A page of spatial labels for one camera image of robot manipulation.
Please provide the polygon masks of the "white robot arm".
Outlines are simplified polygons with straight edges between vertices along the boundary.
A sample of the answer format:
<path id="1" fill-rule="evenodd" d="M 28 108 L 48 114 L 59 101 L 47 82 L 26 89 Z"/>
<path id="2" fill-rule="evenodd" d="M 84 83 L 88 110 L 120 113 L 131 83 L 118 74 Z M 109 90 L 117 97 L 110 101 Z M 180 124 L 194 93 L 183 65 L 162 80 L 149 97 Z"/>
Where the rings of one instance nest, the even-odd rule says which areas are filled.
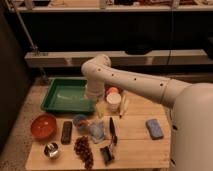
<path id="1" fill-rule="evenodd" d="M 100 54 L 82 64 L 85 95 L 96 100 L 106 84 L 128 90 L 173 112 L 170 171 L 213 171 L 213 84 L 191 84 L 176 79 L 113 69 Z"/>

